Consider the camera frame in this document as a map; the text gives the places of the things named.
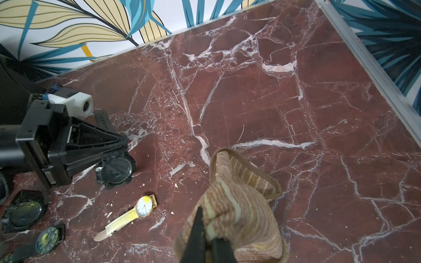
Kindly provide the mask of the beige striped cloth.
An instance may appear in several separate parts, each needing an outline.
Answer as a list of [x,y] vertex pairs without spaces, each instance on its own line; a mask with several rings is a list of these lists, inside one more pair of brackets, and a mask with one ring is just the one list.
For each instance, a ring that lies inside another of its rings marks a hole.
[[175,241],[180,261],[198,207],[203,209],[206,262],[213,263],[211,241],[230,241],[238,263],[285,263],[288,246],[282,238],[269,202],[282,194],[279,182],[237,151],[221,148],[209,165],[210,186],[199,198]]

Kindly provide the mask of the cream strap watch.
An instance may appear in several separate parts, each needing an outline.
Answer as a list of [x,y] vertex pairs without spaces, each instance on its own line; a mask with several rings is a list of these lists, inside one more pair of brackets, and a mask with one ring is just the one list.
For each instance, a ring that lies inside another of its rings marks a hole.
[[112,236],[115,232],[121,230],[132,221],[148,217],[158,206],[155,195],[145,195],[140,197],[134,208],[121,215],[117,219],[106,225],[105,229],[94,237],[95,242],[100,242]]

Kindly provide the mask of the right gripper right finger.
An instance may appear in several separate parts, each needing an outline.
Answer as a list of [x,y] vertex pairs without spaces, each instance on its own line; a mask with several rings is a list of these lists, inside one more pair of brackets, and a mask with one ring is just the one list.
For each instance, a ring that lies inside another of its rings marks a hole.
[[215,238],[210,243],[214,263],[237,263],[230,241],[226,238]]

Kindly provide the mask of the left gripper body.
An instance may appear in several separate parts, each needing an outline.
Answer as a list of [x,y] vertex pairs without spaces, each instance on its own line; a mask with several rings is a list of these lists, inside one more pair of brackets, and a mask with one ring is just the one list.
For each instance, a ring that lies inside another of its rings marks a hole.
[[63,104],[37,100],[22,124],[1,126],[1,174],[34,172],[46,188],[70,185],[74,175],[126,142],[123,135],[70,117]]

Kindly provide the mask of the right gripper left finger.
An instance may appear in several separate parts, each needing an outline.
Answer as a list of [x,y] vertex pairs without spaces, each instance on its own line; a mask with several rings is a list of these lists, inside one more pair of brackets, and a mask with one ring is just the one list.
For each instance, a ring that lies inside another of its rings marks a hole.
[[191,233],[181,263],[205,263],[206,262],[206,234],[203,223],[203,209],[198,207]]

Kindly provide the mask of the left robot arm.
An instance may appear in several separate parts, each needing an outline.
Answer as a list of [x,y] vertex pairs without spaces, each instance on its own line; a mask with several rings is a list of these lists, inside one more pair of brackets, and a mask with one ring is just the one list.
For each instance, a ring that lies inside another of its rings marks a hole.
[[90,95],[55,84],[49,90],[1,65],[1,174],[35,173],[47,188],[72,183],[93,167],[107,188],[129,183],[136,164]]

